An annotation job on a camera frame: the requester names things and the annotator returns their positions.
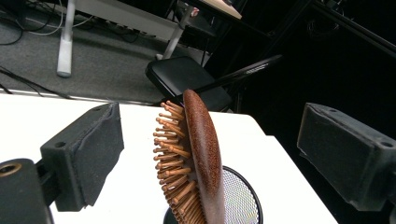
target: black device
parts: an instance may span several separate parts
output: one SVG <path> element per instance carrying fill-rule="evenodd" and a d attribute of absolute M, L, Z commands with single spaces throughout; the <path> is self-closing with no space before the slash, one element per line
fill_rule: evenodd
<path fill-rule="evenodd" d="M 122 150 L 120 108 L 112 103 L 92 108 L 52 137 L 38 163 L 1 162 L 0 223 L 53 223 L 53 201 L 58 211 L 94 205 Z"/>
<path fill-rule="evenodd" d="M 358 211 L 396 204 L 396 141 L 390 137 L 337 109 L 306 104 L 297 147 Z"/>

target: cable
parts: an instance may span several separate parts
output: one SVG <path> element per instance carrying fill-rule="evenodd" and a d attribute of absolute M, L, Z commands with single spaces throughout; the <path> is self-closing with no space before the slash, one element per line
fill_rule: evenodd
<path fill-rule="evenodd" d="M 73 25 L 73 27 L 78 27 L 78 26 L 84 24 L 85 22 L 89 21 L 89 20 L 92 19 L 92 18 L 93 18 L 93 16 L 90 16 L 88 19 L 86 19 L 86 20 L 84 20 L 84 21 L 82 21 L 82 22 L 80 22 L 80 23 L 77 23 L 77 24 Z M 31 18 L 26 18 L 26 20 L 32 21 L 32 22 L 35 22 L 35 23 L 38 23 L 38 24 L 41 24 L 41 25 L 44 24 L 44 22 L 42 22 L 42 21 L 36 21 L 36 20 L 34 20 L 34 19 L 31 19 Z M 58 28 L 58 26 L 49 25 L 49 24 L 48 24 L 47 26 L 48 26 L 48 27 L 51 27 L 51 28 Z"/>
<path fill-rule="evenodd" d="M 47 18 L 46 23 L 45 23 L 44 25 L 42 25 L 41 27 L 35 28 L 35 29 L 33 29 L 33 30 L 28 30 L 28 29 L 24 28 L 24 27 L 18 22 L 18 20 L 16 20 L 16 23 L 22 28 L 23 31 L 27 31 L 27 32 L 39 31 L 39 30 L 44 29 L 44 28 L 50 23 L 50 20 L 52 19 L 52 15 L 53 15 L 54 12 L 55 12 L 55 5 L 53 5 L 52 13 L 49 14 L 49 17 Z"/>
<path fill-rule="evenodd" d="M 42 96 L 42 97 L 43 97 L 43 95 L 42 95 L 35 87 L 38 87 L 38 88 L 40 88 L 40 89 L 42 89 L 42 90 L 44 90 L 44 91 L 48 91 L 48 92 L 50 92 L 50 93 L 56 94 L 56 95 L 61 96 L 61 97 L 65 98 L 65 99 L 73 99 L 72 97 L 70 97 L 70 96 L 67 95 L 67 94 L 64 94 L 64 93 L 61 93 L 61 92 L 57 92 L 57 91 L 52 91 L 52 90 L 47 89 L 47 88 L 45 88 L 45 87 L 43 87 L 43 86 L 41 86 L 41 85 L 39 85 L 39 84 L 37 84 L 37 83 L 35 83 L 35 82 L 33 82 L 33 81 L 27 79 L 27 78 L 25 78 L 25 77 L 20 77 L 20 76 L 18 76 L 18 75 L 16 75 L 16 74 L 12 73 L 11 71 L 9 71 L 8 69 L 6 69 L 5 67 L 3 67 L 3 66 L 1 66 L 1 65 L 0 65 L 0 73 L 6 75 L 6 76 L 8 76 L 8 77 L 11 77 L 11 78 L 13 78 L 13 79 L 15 79 L 15 80 L 17 80 L 17 81 L 23 83 L 23 84 L 25 84 L 26 86 L 30 87 L 32 90 L 34 90 L 35 92 L 37 92 L 37 94 L 38 94 L 39 96 Z M 1 85 L 1 84 L 0 84 L 0 88 L 2 88 L 5 92 L 12 94 L 11 91 L 9 91 L 7 88 L 5 88 L 5 87 L 4 87 L 3 85 Z"/>
<path fill-rule="evenodd" d="M 61 6 L 61 8 L 63 7 L 61 0 L 59 0 L 59 5 Z M 50 22 L 50 18 L 52 17 L 54 11 L 55 11 L 55 4 L 53 5 L 52 14 L 50 15 L 49 19 L 47 20 L 47 23 L 45 24 L 45 26 L 47 26 L 48 23 Z M 32 32 L 32 31 L 29 33 L 32 35 L 52 35 L 52 34 L 56 33 L 62 27 L 63 22 L 64 22 L 64 13 L 61 11 L 61 21 L 59 22 L 59 26 L 55 30 L 53 30 L 49 33 L 46 33 L 46 34 L 36 33 L 36 32 Z"/>
<path fill-rule="evenodd" d="M 9 20 L 9 19 L 6 19 L 6 18 L 2 18 L 2 17 L 0 17 L 0 20 L 1 20 L 1 21 L 6 21 L 6 22 L 8 22 L 8 23 L 14 25 L 14 26 L 17 27 L 18 29 L 20 29 L 20 35 L 18 36 L 18 38 L 17 38 L 16 40 L 13 40 L 13 41 L 11 41 L 11 42 L 9 42 L 9 43 L 0 43 L 0 46 L 13 45 L 13 44 L 17 43 L 18 41 L 20 41 L 20 39 L 21 39 L 22 36 L 23 36 L 23 30 L 22 30 L 22 28 L 21 28 L 15 21 L 12 21 L 12 20 Z"/>

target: white tabletop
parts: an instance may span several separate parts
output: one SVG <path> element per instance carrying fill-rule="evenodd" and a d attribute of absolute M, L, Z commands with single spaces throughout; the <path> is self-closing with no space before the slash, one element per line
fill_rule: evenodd
<path fill-rule="evenodd" d="M 102 103 L 0 94 L 0 161 L 40 160 L 40 147 Z M 51 212 L 56 224 L 163 223 L 167 203 L 156 178 L 152 133 L 160 108 L 120 105 L 125 149 L 94 207 Z M 336 223 L 288 154 L 248 115 L 210 114 L 223 165 L 240 173 L 260 198 L 264 223 Z"/>

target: hairbrush head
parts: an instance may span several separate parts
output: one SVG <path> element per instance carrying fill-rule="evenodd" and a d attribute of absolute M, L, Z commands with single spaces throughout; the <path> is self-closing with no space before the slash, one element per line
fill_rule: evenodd
<path fill-rule="evenodd" d="M 160 185 L 179 223 L 224 223 L 224 187 L 219 142 L 201 98 L 183 93 L 184 108 L 162 103 L 154 157 Z"/>

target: white table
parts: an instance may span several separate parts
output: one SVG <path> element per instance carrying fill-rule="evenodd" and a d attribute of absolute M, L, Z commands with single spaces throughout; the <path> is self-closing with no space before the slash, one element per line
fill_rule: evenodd
<path fill-rule="evenodd" d="M 197 0 L 208 3 L 213 8 L 241 18 L 241 15 L 222 0 Z M 66 20 L 62 30 L 58 54 L 57 74 L 60 77 L 70 77 L 73 52 L 73 21 L 76 10 L 113 21 L 151 35 L 169 40 L 163 55 L 157 54 L 157 59 L 167 59 L 172 53 L 183 34 L 186 20 L 190 17 L 193 7 L 189 7 L 179 24 L 150 14 L 136 7 L 131 7 L 117 0 L 68 0 Z"/>
<path fill-rule="evenodd" d="M 40 160 L 40 147 L 101 103 L 0 94 L 0 161 Z M 120 105 L 125 149 L 94 207 L 51 211 L 56 224 L 162 223 L 167 203 L 158 185 L 152 133 L 161 108 Z M 260 198 L 264 223 L 336 223 L 288 154 L 247 115 L 210 114 L 223 165 L 240 173 Z"/>

